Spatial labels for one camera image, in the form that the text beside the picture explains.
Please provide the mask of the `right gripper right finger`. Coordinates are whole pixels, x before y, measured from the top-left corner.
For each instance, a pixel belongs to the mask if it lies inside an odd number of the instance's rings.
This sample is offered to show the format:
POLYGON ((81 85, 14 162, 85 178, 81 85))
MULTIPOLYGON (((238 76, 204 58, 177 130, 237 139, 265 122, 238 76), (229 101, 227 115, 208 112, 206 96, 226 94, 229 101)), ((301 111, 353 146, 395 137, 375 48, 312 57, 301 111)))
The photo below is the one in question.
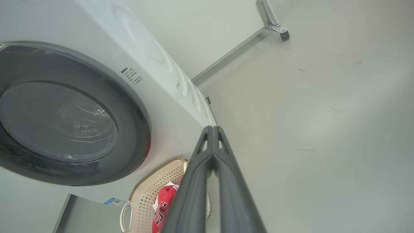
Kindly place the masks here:
POLYGON ((222 233, 266 233, 224 130, 213 127, 213 170, 219 179, 222 233))

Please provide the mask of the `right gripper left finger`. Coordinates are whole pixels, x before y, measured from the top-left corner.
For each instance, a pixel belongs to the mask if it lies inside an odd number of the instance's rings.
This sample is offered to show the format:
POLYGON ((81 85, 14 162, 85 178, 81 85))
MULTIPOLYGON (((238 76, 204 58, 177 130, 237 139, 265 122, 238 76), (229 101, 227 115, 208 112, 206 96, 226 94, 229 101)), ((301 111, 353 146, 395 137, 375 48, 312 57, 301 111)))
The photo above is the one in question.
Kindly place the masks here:
POLYGON ((205 233, 207 222, 207 179, 213 169, 213 127, 205 127, 193 152, 163 233, 205 233))

